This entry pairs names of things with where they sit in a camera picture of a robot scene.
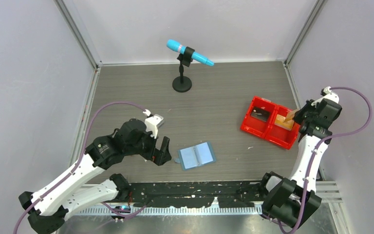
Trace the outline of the orange VIP credit card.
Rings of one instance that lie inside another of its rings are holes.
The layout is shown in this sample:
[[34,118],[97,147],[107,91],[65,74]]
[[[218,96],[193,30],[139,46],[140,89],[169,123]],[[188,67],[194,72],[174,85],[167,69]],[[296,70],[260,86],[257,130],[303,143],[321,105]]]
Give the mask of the orange VIP credit card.
[[299,109],[295,109],[295,110],[292,110],[291,112],[289,112],[289,113],[286,115],[286,117],[285,117],[285,119],[283,120],[283,122],[289,122],[289,121],[293,120],[295,114],[296,114],[298,111],[299,111]]

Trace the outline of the blue card holder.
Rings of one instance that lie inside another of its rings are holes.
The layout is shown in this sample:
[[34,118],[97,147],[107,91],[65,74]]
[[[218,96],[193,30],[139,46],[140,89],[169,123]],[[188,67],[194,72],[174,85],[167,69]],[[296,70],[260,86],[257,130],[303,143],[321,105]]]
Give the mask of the blue card holder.
[[178,150],[177,154],[173,161],[180,164],[184,171],[216,162],[213,147],[208,141]]

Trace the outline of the black credit card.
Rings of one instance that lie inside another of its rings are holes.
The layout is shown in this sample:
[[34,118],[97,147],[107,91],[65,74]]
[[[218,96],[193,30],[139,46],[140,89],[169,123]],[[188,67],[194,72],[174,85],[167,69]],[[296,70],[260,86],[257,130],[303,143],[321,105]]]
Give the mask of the black credit card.
[[269,117],[270,117],[270,112],[263,109],[263,108],[256,108],[255,107],[251,111],[250,116],[253,117],[253,118],[256,118],[260,121],[267,122]]

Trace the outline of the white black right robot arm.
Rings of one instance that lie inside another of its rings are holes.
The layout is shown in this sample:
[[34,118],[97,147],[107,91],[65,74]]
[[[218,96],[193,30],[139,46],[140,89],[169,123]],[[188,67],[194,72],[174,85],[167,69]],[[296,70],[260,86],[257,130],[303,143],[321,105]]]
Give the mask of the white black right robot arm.
[[333,133],[329,127],[339,117],[338,100],[308,100],[292,120],[300,125],[298,156],[289,178],[266,173],[258,187],[262,214],[291,228],[299,228],[320,207],[316,179],[321,158]]

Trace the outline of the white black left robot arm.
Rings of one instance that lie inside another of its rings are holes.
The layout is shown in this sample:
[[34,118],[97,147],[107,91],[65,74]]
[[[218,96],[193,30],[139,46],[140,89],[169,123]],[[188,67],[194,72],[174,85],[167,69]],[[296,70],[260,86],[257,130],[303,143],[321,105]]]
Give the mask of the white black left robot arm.
[[140,155],[158,166],[171,160],[168,137],[156,148],[158,128],[163,121],[160,115],[151,115],[144,121],[130,119],[112,134],[94,139],[81,159],[50,184],[34,193],[23,192],[19,201],[31,228],[38,234],[51,234],[71,216],[96,203],[129,201],[131,186],[122,174],[113,174],[94,188],[81,192],[78,189],[126,156]]

